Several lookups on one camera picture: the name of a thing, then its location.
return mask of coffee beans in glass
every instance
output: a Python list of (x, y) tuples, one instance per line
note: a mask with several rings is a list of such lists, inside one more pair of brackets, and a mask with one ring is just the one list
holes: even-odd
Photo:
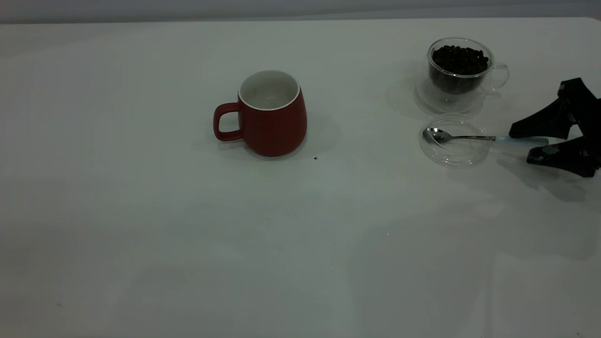
[[(494, 73), (501, 74), (493, 79)], [(497, 63), (490, 49), (481, 43), (467, 38), (443, 38), (428, 49), (416, 89), (434, 111), (467, 112), (508, 78), (507, 66)]]

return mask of white table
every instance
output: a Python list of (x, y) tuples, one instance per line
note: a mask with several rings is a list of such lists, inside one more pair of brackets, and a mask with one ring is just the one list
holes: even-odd
[[(599, 176), (498, 147), (441, 167), (413, 101), (430, 43), (474, 38), (511, 69), (475, 123), (506, 134), (562, 80), (601, 96), (600, 35), (527, 18), (0, 26), (0, 336), (601, 336)], [(261, 69), (305, 93), (290, 156), (213, 136)]]

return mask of metal spoon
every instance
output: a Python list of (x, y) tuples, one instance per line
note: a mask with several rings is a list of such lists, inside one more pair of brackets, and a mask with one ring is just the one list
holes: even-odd
[(482, 141), (493, 141), (498, 143), (515, 144), (526, 147), (544, 147), (549, 144), (549, 139), (545, 137), (525, 137), (525, 138), (512, 138), (509, 136), (452, 136), (448, 132), (438, 128), (426, 128), (423, 131), (423, 136), (426, 139), (430, 137), (439, 144), (444, 144), (456, 139), (469, 139), (469, 140), (482, 140)]

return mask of glass cup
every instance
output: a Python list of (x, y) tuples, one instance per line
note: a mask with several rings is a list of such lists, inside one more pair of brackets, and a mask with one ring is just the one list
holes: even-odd
[[(444, 46), (459, 46), (482, 51), (488, 58), (488, 68), (473, 75), (454, 74), (437, 65), (432, 54)], [(493, 78), (493, 70), (503, 73)], [(495, 56), (485, 45), (468, 38), (448, 37), (434, 42), (422, 62), (416, 83), (421, 99), (436, 112), (464, 113), (484, 100), (486, 94), (501, 88), (509, 79), (509, 68), (495, 61)]]

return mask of mug rim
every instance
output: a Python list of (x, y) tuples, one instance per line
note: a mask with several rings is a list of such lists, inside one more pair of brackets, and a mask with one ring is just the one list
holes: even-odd
[[(255, 107), (255, 106), (249, 104), (244, 99), (244, 97), (242, 97), (242, 86), (244, 85), (244, 82), (246, 82), (246, 80), (248, 80), (249, 78), (251, 78), (251, 77), (253, 77), (253, 76), (257, 75), (257, 74), (260, 74), (260, 73), (268, 73), (268, 72), (270, 72), (270, 73), (280, 73), (280, 74), (284, 74), (284, 75), (287, 75), (290, 78), (292, 78), (292, 80), (294, 80), (294, 82), (296, 83), (296, 94), (295, 94), (294, 98), (292, 98), (292, 100), (288, 101), (288, 103), (286, 103), (285, 105), (276, 107), (276, 108), (266, 109), (266, 108)], [(252, 108), (254, 110), (258, 110), (258, 111), (276, 111), (276, 110), (280, 110), (280, 109), (286, 108), (289, 105), (291, 105), (292, 103), (294, 103), (296, 101), (296, 99), (298, 99), (298, 97), (299, 97), (300, 94), (301, 94), (301, 84), (299, 83), (299, 81), (294, 76), (292, 76), (292, 75), (290, 75), (290, 74), (288, 74), (288, 73), (286, 73), (286, 72), (284, 72), (282, 70), (277, 70), (277, 69), (265, 69), (265, 70), (261, 70), (259, 72), (255, 72), (253, 74), (250, 74), (249, 76), (246, 77), (246, 79), (244, 79), (244, 81), (242, 81), (242, 83), (240, 84), (240, 87), (238, 87), (238, 98), (240, 99), (240, 101), (242, 101), (242, 103), (244, 103), (247, 107), (250, 107), (250, 108)]]
[[(483, 70), (480, 73), (477, 74), (470, 74), (470, 75), (461, 75), (461, 74), (455, 74), (452, 72), (449, 72), (448, 70), (443, 69), (441, 66), (439, 66), (438, 64), (436, 64), (436, 62), (434, 62), (434, 59), (432, 58), (432, 52), (434, 51), (434, 45), (436, 45), (439, 42), (445, 41), (445, 40), (463, 40), (463, 41), (469, 41), (472, 43), (475, 43), (476, 45), (479, 45), (482, 49), (484, 49), (488, 55), (490, 56), (490, 65), (488, 66), (488, 68), (486, 70)], [(450, 75), (450, 76), (454, 76), (456, 78), (462, 78), (462, 79), (472, 79), (472, 78), (478, 78), (482, 75), (485, 75), (486, 73), (490, 72), (491, 70), (493, 70), (493, 68), (495, 68), (495, 56), (494, 54), (490, 51), (490, 49), (488, 47), (486, 47), (485, 45), (483, 45), (480, 42), (477, 42), (476, 40), (472, 40), (470, 38), (464, 38), (464, 37), (444, 37), (441, 39), (438, 39), (436, 41), (434, 41), (434, 43), (432, 43), (432, 45), (430, 45), (430, 48), (428, 48), (428, 62), (430, 63), (430, 65), (434, 68), (436, 68), (436, 70), (446, 74), (446, 75)]]

